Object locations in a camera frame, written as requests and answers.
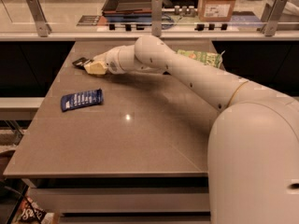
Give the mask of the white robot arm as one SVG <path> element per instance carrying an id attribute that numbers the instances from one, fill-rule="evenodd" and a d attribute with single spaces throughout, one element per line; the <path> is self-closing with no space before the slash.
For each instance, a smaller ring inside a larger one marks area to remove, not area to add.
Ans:
<path id="1" fill-rule="evenodd" d="M 207 148 L 212 224 L 299 224 L 299 103 L 170 49 L 153 35 L 93 57 L 112 74 L 163 70 L 220 114 Z"/>

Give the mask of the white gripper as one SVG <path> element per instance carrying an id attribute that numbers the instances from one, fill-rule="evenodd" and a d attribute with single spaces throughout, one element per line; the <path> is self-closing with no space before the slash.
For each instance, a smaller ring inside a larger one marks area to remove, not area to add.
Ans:
<path id="1" fill-rule="evenodd" d="M 122 69 L 118 61 L 120 47 L 116 47 L 102 54 L 93 57 L 94 62 L 87 63 L 84 69 L 89 75 L 102 76 L 107 72 L 121 74 Z"/>

